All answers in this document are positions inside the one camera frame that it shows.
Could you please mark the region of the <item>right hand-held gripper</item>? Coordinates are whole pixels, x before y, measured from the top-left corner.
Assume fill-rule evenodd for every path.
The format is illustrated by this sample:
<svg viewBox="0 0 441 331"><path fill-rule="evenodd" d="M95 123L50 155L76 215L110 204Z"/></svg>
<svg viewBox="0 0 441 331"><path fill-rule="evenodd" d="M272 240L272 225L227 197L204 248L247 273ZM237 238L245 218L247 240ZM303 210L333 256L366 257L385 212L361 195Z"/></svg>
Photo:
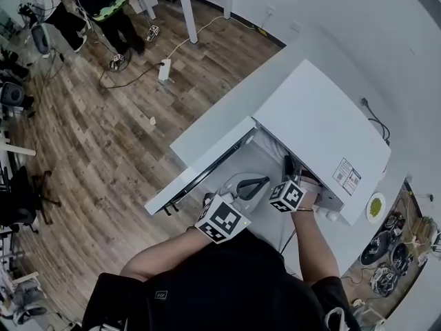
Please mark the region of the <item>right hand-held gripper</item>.
<svg viewBox="0 0 441 331"><path fill-rule="evenodd" d="M280 212L295 212L299 208L306 189L300 186L301 163L290 154L283 159L282 183L271 192L269 204Z"/></svg>

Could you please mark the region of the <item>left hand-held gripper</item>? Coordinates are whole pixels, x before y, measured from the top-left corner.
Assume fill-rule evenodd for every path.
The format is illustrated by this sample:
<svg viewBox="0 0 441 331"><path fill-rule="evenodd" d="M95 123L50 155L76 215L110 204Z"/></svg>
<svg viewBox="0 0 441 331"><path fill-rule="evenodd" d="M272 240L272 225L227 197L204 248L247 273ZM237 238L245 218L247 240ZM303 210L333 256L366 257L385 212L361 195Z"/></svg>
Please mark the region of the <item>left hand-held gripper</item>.
<svg viewBox="0 0 441 331"><path fill-rule="evenodd" d="M262 174L235 174L204 196L195 228L216 244L232 239L251 224L251 214L269 187L270 178Z"/></svg>

